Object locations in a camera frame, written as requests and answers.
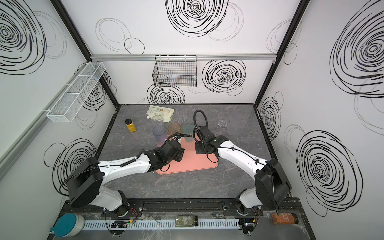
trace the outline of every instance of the yellow bottle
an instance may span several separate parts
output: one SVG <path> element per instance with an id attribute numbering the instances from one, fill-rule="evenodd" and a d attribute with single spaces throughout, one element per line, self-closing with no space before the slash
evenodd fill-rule
<path id="1" fill-rule="evenodd" d="M 133 124 L 131 119 L 126 119 L 125 124 L 127 125 L 127 128 L 129 129 L 130 132 L 136 132 L 135 125 Z"/>

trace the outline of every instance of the white mesh basket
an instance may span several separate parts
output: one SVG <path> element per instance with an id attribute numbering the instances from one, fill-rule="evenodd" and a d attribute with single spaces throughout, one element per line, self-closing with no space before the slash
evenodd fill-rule
<path id="1" fill-rule="evenodd" d="M 47 113 L 53 122 L 72 122 L 105 71 L 102 62 L 89 62 Z"/>

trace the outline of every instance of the teal lid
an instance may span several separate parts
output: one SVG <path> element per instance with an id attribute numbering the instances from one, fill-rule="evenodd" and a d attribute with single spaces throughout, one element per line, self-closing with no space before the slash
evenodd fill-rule
<path id="1" fill-rule="evenodd" d="M 57 220 L 54 227 L 50 229 L 53 231 L 56 236 L 64 237 L 68 235 L 76 225 L 76 215 L 75 214 L 65 214 L 59 220 Z"/>

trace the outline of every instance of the black wire basket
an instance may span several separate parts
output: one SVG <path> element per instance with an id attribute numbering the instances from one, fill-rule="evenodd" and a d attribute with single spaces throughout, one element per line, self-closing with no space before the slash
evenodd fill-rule
<path id="1" fill-rule="evenodd" d="M 196 55 L 156 55 L 152 78 L 155 86 L 168 83 L 177 87 L 196 87 Z"/>

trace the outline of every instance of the pink cutting board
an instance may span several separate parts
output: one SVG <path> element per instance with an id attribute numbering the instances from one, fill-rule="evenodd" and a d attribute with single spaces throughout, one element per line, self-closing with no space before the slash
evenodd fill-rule
<path id="1" fill-rule="evenodd" d="M 171 161 L 169 163 L 169 169 L 166 172 L 156 170 L 158 174 L 171 174 L 177 172 L 189 172 L 194 170 L 215 168 L 218 166 L 217 157 L 212 153 L 208 154 L 208 160 L 206 154 L 196 154 L 195 141 L 187 142 L 184 138 L 181 139 L 181 147 L 185 149 L 183 158 L 180 162 Z M 167 170 L 168 165 L 162 168 L 163 171 Z"/>

